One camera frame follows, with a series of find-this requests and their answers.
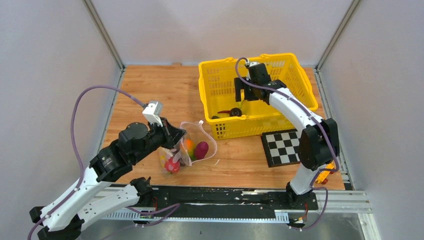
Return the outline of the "red toy food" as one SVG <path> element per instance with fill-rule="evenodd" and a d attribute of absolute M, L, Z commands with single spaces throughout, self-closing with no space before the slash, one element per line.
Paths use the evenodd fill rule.
<path fill-rule="evenodd" d="M 176 174 L 180 171 L 180 160 L 171 157 L 165 161 L 164 168 L 169 174 Z"/>

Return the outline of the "green toy mango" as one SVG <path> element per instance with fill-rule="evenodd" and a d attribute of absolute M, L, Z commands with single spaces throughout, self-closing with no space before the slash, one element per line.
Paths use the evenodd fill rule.
<path fill-rule="evenodd" d="M 196 148 L 196 146 L 195 146 L 194 142 L 190 139 L 185 139 L 184 142 L 183 142 L 183 146 L 185 147 L 186 152 L 188 153 L 190 160 L 194 161 L 196 159 L 195 158 L 195 148 Z"/>

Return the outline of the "clear zip top bag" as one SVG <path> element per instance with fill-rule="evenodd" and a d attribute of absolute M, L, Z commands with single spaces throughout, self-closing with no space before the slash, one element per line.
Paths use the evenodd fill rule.
<path fill-rule="evenodd" d="M 217 154 L 218 145 L 215 139 L 204 129 L 204 121 L 183 121 L 180 126 L 186 131 L 173 149 L 159 148 L 161 171 L 166 175 L 177 174 L 185 167 L 211 159 Z"/>

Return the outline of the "purple toy eggplant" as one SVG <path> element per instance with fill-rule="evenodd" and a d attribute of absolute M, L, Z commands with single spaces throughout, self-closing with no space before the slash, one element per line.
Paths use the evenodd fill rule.
<path fill-rule="evenodd" d="M 194 149 L 194 157 L 196 160 L 202 160 L 209 151 L 209 144 L 205 141 L 199 142 Z"/>

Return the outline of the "yellow toy food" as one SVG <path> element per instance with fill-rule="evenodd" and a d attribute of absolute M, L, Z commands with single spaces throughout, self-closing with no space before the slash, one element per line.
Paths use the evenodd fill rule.
<path fill-rule="evenodd" d="M 166 168 L 165 164 L 166 164 L 167 161 L 168 161 L 167 154 L 165 152 L 160 152 L 159 153 L 159 162 L 160 162 L 160 165 L 163 169 Z"/>

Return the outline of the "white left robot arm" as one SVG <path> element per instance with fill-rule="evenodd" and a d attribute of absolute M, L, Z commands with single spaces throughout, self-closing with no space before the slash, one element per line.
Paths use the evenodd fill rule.
<path fill-rule="evenodd" d="M 133 179 L 123 189 L 97 201 L 99 192 L 112 185 L 133 166 L 158 148 L 175 149 L 187 134 L 161 117 L 160 124 L 140 122 L 129 124 L 118 138 L 90 161 L 82 176 L 51 204 L 33 207 L 29 214 L 40 240 L 75 240 L 88 226 L 122 208 L 153 201 L 150 178 Z"/>

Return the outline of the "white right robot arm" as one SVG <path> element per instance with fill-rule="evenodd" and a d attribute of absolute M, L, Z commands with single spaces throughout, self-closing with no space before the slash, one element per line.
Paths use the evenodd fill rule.
<path fill-rule="evenodd" d="M 236 71 L 235 100 L 264 101 L 285 116 L 300 133 L 297 153 L 300 166 L 287 184 L 285 195 L 286 204 L 298 209 L 312 193 L 322 172 L 339 170 L 338 164 L 333 169 L 327 167 L 331 162 L 337 162 L 340 152 L 338 125 L 333 119 L 323 119 L 309 110 L 281 80 L 272 80 L 264 63 L 243 60 L 247 76 Z"/>

